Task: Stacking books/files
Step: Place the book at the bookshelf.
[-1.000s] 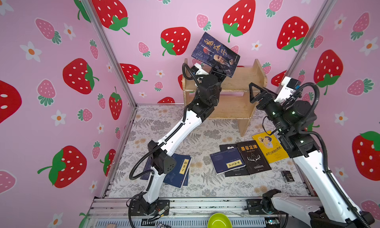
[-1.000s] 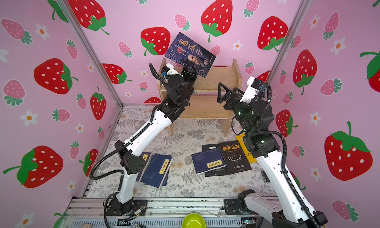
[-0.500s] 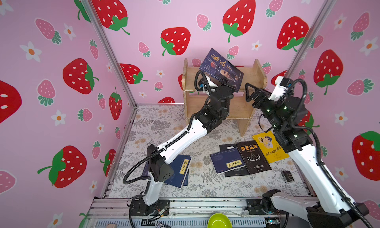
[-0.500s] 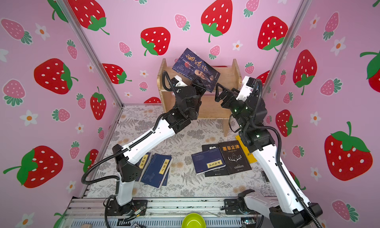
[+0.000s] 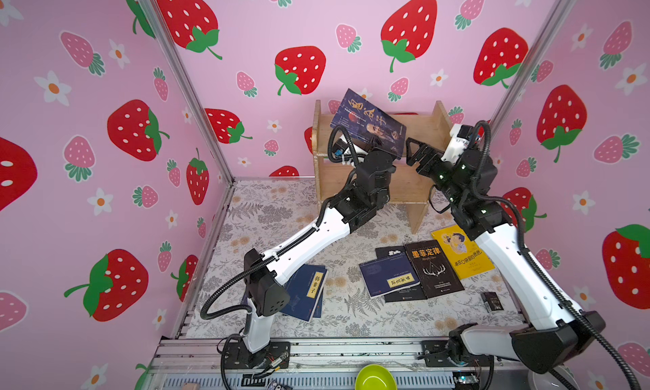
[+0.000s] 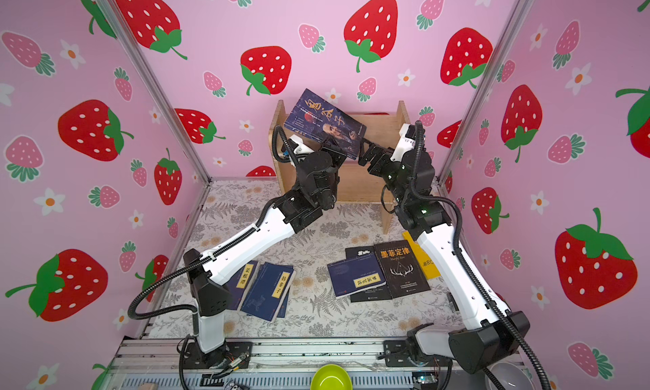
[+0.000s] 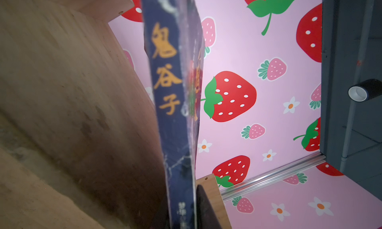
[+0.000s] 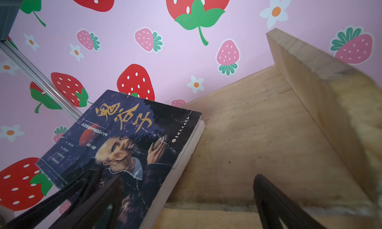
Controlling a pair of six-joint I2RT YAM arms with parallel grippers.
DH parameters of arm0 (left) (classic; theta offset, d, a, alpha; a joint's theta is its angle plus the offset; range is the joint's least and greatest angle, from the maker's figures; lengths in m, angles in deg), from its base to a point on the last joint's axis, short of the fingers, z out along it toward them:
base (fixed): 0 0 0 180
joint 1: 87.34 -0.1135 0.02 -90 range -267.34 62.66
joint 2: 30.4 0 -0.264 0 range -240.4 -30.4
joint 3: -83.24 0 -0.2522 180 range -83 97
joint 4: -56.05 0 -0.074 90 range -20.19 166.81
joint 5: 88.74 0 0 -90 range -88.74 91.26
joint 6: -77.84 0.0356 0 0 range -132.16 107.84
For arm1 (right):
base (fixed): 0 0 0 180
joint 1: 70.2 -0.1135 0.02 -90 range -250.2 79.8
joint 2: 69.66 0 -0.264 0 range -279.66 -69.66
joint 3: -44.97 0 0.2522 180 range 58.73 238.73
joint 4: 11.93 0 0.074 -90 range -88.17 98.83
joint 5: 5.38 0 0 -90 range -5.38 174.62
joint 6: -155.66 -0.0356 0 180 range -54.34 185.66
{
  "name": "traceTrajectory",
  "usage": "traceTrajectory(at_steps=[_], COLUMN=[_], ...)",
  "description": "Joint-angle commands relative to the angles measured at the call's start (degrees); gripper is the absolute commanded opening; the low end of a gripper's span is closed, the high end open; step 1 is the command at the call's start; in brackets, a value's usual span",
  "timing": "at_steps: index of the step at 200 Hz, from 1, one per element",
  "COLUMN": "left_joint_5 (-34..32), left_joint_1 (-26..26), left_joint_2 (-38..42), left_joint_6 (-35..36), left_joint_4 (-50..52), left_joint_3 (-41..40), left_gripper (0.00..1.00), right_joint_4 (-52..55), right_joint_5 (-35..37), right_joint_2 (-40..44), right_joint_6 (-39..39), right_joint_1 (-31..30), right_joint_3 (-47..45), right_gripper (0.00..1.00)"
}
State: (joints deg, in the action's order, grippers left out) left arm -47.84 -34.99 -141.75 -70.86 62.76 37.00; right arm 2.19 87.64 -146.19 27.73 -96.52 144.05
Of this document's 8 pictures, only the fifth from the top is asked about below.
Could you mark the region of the dark blue portrait cover book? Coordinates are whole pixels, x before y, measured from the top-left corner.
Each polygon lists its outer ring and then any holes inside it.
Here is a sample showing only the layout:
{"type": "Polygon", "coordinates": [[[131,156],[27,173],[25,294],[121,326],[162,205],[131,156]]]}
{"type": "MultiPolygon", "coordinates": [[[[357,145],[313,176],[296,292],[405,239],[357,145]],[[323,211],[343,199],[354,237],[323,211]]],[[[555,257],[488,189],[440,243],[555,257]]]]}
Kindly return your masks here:
{"type": "Polygon", "coordinates": [[[348,89],[340,102],[330,127],[342,126],[352,139],[379,149],[401,159],[406,144],[407,127],[371,102],[348,89]]]}

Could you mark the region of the navy book yellow label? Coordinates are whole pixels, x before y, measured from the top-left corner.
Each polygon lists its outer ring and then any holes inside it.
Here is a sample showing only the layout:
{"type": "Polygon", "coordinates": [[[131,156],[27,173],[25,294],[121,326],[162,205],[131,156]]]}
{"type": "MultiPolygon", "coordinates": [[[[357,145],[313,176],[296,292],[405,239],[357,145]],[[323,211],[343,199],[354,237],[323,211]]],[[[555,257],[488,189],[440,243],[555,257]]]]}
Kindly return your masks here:
{"type": "Polygon", "coordinates": [[[421,283],[406,254],[397,254],[359,265],[371,298],[392,294],[421,283]]]}

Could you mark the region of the blue book yellow label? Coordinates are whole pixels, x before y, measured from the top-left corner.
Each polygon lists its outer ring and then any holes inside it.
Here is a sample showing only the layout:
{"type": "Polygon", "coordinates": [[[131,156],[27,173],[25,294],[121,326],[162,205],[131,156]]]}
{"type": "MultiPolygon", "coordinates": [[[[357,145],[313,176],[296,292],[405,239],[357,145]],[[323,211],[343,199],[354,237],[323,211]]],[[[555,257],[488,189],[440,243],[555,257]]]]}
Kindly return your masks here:
{"type": "Polygon", "coordinates": [[[289,302],[281,313],[303,322],[310,322],[322,298],[327,275],[326,266],[301,266],[284,285],[289,294],[289,302]]]}

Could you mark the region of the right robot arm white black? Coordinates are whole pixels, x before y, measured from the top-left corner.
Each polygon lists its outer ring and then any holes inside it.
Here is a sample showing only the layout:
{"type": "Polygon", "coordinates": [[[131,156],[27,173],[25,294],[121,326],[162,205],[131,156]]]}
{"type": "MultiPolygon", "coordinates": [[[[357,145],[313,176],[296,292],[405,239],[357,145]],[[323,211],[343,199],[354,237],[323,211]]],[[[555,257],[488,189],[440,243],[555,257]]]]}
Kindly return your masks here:
{"type": "Polygon", "coordinates": [[[491,129],[480,121],[474,127],[457,124],[444,151],[413,138],[406,146],[406,162],[448,200],[447,211],[467,237],[499,269],[519,300],[527,323],[516,328],[465,324],[450,332],[448,349],[456,364],[474,355],[519,361],[538,374],[554,374],[555,367],[598,342],[619,366],[632,389],[640,387],[633,370],[603,336],[604,319],[585,312],[540,266],[525,244],[526,223],[508,200],[488,194],[497,175],[489,157],[491,129]]]}

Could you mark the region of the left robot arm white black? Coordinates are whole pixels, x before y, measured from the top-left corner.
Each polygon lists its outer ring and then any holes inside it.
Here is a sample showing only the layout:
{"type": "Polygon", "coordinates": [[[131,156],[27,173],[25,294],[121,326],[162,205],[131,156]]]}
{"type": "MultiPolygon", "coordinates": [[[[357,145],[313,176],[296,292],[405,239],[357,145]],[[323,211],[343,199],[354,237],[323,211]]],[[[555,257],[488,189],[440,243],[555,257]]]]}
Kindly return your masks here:
{"type": "Polygon", "coordinates": [[[328,197],[318,217],[282,244],[262,253],[245,254],[244,270],[213,292],[199,311],[205,321],[232,312],[245,312],[240,340],[251,354],[269,346],[274,317],[289,304],[284,285],[308,261],[330,244],[343,239],[372,220],[389,203],[389,185],[398,156],[372,143],[360,158],[349,131],[336,126],[330,134],[328,159],[343,163],[350,158],[350,171],[339,193],[328,197]]]}

